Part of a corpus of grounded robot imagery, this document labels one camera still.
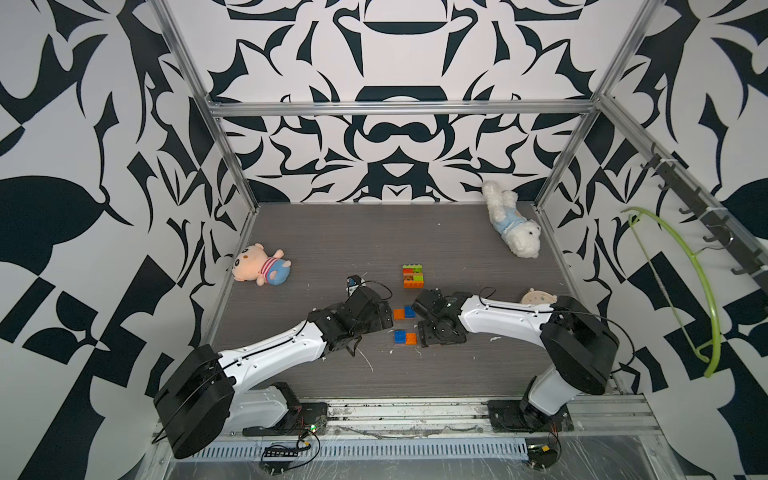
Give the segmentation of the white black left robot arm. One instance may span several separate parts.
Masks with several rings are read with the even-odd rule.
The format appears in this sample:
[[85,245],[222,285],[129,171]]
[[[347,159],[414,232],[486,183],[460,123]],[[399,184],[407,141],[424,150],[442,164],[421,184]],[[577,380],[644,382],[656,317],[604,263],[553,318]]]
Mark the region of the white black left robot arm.
[[359,286],[345,301],[314,309],[295,327],[266,340],[221,352],[208,344],[197,347],[154,396],[161,429],[152,441],[167,441],[174,457],[183,459],[223,432],[270,429],[288,414],[291,391],[269,386],[246,399],[249,390],[333,352],[355,355],[363,335],[392,325],[388,301]]

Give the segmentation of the black wall hook rack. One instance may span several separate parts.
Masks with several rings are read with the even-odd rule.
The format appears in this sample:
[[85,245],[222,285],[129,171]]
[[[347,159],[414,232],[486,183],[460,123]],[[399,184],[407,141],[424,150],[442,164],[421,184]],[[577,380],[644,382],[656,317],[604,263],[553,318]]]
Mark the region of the black wall hook rack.
[[705,250],[726,251],[737,264],[731,269],[734,275],[748,275],[767,289],[767,249],[733,212],[703,188],[681,160],[652,142],[650,158],[642,169],[652,170],[660,177],[661,192],[672,192],[682,202],[679,213],[685,219],[700,222],[708,231],[704,237]]

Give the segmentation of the blue 2x2 lego brick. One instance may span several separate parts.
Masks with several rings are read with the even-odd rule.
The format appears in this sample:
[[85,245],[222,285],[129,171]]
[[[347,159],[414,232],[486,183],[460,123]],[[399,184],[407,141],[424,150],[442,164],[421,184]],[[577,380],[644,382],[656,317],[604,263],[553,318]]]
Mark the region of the blue 2x2 lego brick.
[[396,330],[394,332],[394,343],[405,345],[407,343],[407,333],[403,330]]

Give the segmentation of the pink plush pig toy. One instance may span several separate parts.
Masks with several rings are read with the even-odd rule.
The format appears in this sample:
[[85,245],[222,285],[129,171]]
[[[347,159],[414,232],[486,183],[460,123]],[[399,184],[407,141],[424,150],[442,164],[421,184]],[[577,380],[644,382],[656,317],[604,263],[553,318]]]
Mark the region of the pink plush pig toy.
[[261,244],[254,244],[242,250],[236,257],[232,274],[235,281],[254,281],[258,286],[277,286],[287,280],[291,267],[292,262],[284,258],[281,249],[269,255]]

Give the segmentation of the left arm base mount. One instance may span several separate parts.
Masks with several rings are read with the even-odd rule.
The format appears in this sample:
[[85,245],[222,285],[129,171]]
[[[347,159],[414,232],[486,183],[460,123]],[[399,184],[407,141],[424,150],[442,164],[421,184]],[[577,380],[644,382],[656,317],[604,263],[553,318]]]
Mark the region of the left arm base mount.
[[324,434],[327,430],[329,404],[302,402],[285,382],[276,382],[265,389],[254,390],[258,398],[255,413],[259,420],[247,420],[242,434],[255,436],[286,436],[300,430]]

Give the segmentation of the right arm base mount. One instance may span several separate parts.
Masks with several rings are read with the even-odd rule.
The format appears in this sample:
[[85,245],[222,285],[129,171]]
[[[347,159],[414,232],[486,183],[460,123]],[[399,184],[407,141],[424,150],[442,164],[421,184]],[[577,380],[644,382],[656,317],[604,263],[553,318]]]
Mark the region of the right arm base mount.
[[489,400],[487,409],[494,432],[538,433],[574,430],[566,405],[553,416],[539,412],[523,400]]

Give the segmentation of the white plush dog blue shirt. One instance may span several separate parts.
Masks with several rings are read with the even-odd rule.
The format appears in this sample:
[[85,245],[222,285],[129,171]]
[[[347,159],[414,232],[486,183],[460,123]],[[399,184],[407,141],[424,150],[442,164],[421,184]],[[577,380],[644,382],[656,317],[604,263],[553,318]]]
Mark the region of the white plush dog blue shirt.
[[481,190],[491,225],[509,250],[519,258],[537,258],[541,248],[541,227],[519,212],[518,194],[503,190],[494,181],[484,182]]

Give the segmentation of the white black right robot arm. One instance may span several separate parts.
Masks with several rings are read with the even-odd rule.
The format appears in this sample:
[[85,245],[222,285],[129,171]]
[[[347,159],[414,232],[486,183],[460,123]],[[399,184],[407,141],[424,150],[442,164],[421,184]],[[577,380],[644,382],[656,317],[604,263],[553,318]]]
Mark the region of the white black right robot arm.
[[535,420],[555,416],[580,394],[604,394],[620,346],[607,322],[570,296],[553,303],[521,304],[433,289],[422,291],[412,309],[420,317],[424,347],[462,344],[472,333],[543,348],[551,365],[532,380],[519,407],[523,416]]

